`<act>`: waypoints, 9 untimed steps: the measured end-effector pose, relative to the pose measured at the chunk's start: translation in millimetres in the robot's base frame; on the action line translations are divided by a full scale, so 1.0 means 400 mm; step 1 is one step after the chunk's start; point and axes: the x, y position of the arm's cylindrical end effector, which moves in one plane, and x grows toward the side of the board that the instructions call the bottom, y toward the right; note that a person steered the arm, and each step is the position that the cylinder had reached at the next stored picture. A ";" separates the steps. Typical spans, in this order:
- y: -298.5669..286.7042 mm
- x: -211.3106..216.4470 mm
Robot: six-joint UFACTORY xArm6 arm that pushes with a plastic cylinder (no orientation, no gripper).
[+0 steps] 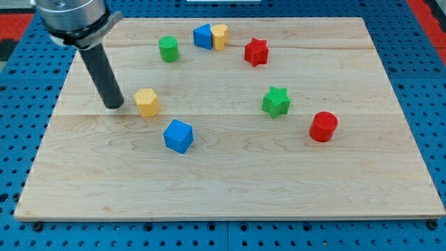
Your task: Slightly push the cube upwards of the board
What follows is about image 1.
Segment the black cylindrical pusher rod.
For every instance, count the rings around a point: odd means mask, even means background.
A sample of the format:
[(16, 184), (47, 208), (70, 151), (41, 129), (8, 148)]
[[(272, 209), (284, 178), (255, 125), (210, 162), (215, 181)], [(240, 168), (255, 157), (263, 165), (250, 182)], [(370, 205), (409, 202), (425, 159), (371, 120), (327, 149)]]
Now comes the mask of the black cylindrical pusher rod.
[(102, 44), (89, 50), (80, 50), (79, 53), (104, 106), (107, 109), (121, 107), (124, 103), (124, 97)]

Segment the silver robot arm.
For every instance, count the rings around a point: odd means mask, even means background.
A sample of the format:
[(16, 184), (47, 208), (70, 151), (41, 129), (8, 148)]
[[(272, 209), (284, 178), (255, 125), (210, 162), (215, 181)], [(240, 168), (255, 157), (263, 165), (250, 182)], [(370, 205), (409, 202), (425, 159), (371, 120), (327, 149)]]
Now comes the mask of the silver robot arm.
[(121, 12), (110, 11), (105, 0), (31, 0), (30, 4), (56, 44), (79, 51), (104, 106), (121, 107), (124, 97), (102, 46), (103, 38), (123, 19)]

